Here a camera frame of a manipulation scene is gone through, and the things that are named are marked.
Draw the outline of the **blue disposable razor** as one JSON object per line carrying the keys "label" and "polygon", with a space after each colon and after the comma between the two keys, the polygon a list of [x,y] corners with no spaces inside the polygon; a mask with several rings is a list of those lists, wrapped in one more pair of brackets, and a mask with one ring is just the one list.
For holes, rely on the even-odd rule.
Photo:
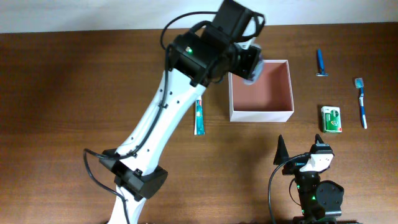
{"label": "blue disposable razor", "polygon": [[328,74],[325,71],[325,64],[323,61],[323,55],[321,49],[317,49],[317,62],[318,62],[318,72],[316,73],[316,76],[327,77]]}

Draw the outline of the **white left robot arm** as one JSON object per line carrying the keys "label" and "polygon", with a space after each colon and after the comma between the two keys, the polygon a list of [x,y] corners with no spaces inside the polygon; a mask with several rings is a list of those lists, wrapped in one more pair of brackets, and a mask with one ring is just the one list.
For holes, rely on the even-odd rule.
{"label": "white left robot arm", "polygon": [[115,176],[110,223],[137,223],[143,206],[164,184],[164,147],[187,110],[207,87],[229,73],[253,80],[261,49],[254,39],[266,18],[236,1],[224,1],[212,21],[201,21],[165,47],[160,85],[143,117],[117,148],[99,162]]}

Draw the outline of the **blue white toothbrush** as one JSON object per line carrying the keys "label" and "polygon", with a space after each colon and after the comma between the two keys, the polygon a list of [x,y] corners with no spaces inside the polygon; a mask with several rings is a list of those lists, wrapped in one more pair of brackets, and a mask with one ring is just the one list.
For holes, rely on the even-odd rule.
{"label": "blue white toothbrush", "polygon": [[361,112],[361,122],[364,129],[368,128],[367,121],[366,121],[366,113],[364,109],[364,82],[362,78],[356,78],[354,80],[354,84],[356,88],[359,90],[359,107]]}

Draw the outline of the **green soap bar box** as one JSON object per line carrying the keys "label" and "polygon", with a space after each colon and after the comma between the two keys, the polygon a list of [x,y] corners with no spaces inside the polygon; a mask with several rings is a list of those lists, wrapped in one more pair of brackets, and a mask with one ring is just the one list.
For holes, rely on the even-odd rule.
{"label": "green soap bar box", "polygon": [[322,131],[324,133],[341,133],[341,111],[339,107],[323,106],[321,108]]}

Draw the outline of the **pink open cardboard box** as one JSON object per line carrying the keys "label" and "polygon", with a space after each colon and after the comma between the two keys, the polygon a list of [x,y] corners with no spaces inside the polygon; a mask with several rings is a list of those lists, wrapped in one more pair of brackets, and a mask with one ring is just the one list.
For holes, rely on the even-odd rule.
{"label": "pink open cardboard box", "polygon": [[229,120],[231,122],[284,123],[294,113],[294,98],[288,60],[265,60],[258,80],[228,74]]}

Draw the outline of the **purple foam soap dispenser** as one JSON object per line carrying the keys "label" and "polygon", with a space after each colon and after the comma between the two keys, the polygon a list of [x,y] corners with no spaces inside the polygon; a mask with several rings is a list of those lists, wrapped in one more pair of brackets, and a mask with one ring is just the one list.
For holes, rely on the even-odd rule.
{"label": "purple foam soap dispenser", "polygon": [[264,69],[264,57],[262,55],[262,47],[259,44],[252,44],[251,48],[258,48],[259,51],[255,54],[254,59],[250,63],[250,74],[247,79],[244,79],[243,83],[245,85],[252,85],[255,84],[259,77],[261,76],[261,73]]}

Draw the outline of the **green toothpaste tube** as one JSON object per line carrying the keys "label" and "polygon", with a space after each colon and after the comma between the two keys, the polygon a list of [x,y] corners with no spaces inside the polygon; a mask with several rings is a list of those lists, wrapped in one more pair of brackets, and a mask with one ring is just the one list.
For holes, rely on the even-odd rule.
{"label": "green toothpaste tube", "polygon": [[195,102],[195,127],[194,127],[194,135],[204,135],[205,127],[203,121],[203,107],[202,100],[197,99]]}

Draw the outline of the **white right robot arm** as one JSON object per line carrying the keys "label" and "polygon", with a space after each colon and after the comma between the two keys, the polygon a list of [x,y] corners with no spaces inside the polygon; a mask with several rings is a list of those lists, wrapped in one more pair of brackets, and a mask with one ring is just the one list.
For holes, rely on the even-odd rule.
{"label": "white right robot arm", "polygon": [[277,151],[273,164],[277,167],[272,172],[268,184],[271,195],[273,176],[281,169],[283,175],[292,175],[296,183],[302,215],[293,217],[292,223],[336,223],[341,216],[344,188],[330,180],[321,180],[320,174],[330,168],[334,153],[329,144],[323,142],[319,134],[310,151],[290,157],[282,136],[278,137]]}

